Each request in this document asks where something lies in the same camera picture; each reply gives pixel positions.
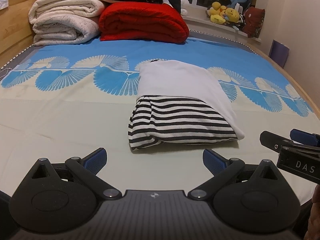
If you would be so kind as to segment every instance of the bed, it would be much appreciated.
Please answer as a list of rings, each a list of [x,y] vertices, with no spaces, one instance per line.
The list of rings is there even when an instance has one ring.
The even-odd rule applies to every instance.
[[[35,0],[9,0],[0,11],[0,190],[12,195],[41,157],[60,163],[99,147],[108,163],[98,176],[126,189],[186,192],[212,175],[202,152],[257,164],[277,160],[260,145],[264,130],[288,137],[293,128],[320,133],[320,111],[284,70],[258,49],[190,31],[184,45],[153,41],[99,41],[35,47],[28,11]],[[239,142],[209,146],[164,144],[132,152],[128,120],[136,102],[139,66],[175,59],[218,77],[245,133]],[[287,172],[301,204],[315,184]]]

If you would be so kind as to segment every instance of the wooden headboard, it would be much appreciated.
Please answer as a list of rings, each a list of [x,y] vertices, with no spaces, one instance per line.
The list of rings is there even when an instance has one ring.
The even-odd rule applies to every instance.
[[[0,66],[33,43],[28,12],[34,1],[9,0],[9,7],[0,10]]]

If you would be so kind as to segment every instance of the wooden bed frame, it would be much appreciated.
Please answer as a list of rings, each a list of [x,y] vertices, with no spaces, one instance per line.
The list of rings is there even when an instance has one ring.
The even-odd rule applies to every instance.
[[[35,0],[9,0],[9,7],[0,10],[0,68],[10,59],[33,44],[34,32],[28,20],[28,12]],[[312,101],[302,87],[277,63],[251,44],[248,46],[266,59],[295,88],[300,96],[308,102],[316,116],[320,119],[320,109]]]

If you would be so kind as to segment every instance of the black device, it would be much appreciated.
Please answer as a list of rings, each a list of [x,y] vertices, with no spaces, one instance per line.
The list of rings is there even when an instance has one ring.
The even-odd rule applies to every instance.
[[[277,167],[320,184],[320,135],[293,129],[291,139],[264,131],[260,134],[263,146],[279,154]]]
[[[247,165],[206,149],[203,162],[214,177],[187,196],[183,190],[122,195],[96,176],[106,162],[103,148],[65,163],[38,159],[9,201],[17,228],[8,239],[298,239],[290,229],[299,200],[270,160]]]

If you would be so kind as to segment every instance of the red blanket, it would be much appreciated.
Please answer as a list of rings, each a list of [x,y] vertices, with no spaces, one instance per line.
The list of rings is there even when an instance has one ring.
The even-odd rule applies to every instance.
[[[189,29],[181,15],[167,4],[119,2],[111,4],[100,16],[101,41],[153,40],[184,42]]]

